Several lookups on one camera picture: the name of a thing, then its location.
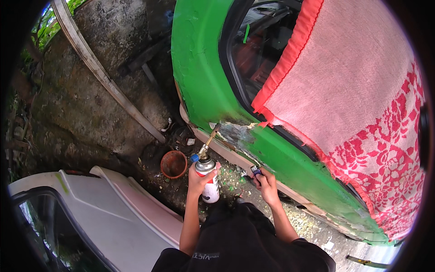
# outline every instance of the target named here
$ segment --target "towel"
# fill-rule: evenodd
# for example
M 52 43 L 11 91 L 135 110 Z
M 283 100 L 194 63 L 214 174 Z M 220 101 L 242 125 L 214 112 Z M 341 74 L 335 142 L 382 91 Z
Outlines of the towel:
M 380 0 L 304 0 L 291 39 L 252 102 L 350 183 L 390 241 L 416 218 L 424 102 L 412 48 Z

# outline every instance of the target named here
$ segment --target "wooden plank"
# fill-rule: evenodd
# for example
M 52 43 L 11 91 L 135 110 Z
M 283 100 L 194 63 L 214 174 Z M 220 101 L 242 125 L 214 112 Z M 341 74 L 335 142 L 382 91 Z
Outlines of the wooden plank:
M 60 28 L 64 32 L 68 41 L 101 85 L 103 85 L 116 102 L 118 102 L 130 116 L 141 124 L 142 127 L 151 133 L 158 141 L 164 143 L 166 141 L 165 137 L 141 114 L 141 112 L 128 100 L 121 89 L 110 78 L 109 74 L 90 49 L 74 22 L 65 0 L 53 0 L 51 6 L 56 15 L 56 20 L 59 22 Z

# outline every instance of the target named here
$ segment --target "blue valve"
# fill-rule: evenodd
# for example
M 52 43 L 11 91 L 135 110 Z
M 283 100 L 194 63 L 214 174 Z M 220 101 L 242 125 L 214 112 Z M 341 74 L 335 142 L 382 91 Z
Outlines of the blue valve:
M 198 154 L 193 154 L 191 157 L 191 162 L 196 162 L 196 161 L 199 161 L 199 156 Z

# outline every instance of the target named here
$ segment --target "green tape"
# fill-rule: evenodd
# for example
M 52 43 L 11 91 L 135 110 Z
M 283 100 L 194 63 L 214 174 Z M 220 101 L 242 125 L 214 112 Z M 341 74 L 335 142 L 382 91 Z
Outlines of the green tape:
M 246 33 L 245 33 L 245 38 L 243 39 L 243 43 L 246 43 L 246 39 L 248 38 L 248 34 L 249 34 L 249 24 L 246 26 Z
M 59 173 L 54 174 L 56 176 L 56 178 L 59 180 L 60 185 L 62 185 L 62 188 L 65 191 L 65 194 L 69 194 L 70 191 L 68 190 L 67 186 L 65 185 L 65 182 L 62 180 L 62 177 L 60 176 Z

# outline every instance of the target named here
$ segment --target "stone wall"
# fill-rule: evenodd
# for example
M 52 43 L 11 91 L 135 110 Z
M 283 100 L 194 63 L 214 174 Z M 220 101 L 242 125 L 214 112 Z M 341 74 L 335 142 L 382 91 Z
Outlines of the stone wall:
M 155 5 L 158 1 L 148 2 Z M 167 21 L 158 13 L 173 11 L 175 1 L 162 1 L 153 15 L 156 22 L 148 20 L 148 2 L 88 0 L 74 11 L 74 20 L 112 79 L 161 129 L 167 125 L 169 113 L 145 73 L 140 70 L 125 77 L 117 73 L 120 64 L 150 43 L 150 24 L 155 25 L 155 33 L 170 26 L 158 22 Z M 173 92 L 170 52 L 160 52 L 149 66 L 162 89 Z M 33 156 L 27 173 L 59 168 L 88 171 L 99 164 L 129 175 L 122 169 L 127 164 L 137 165 L 143 147 L 154 137 L 101 86 L 61 31 L 46 49 L 43 70 L 43 84 L 31 109 Z

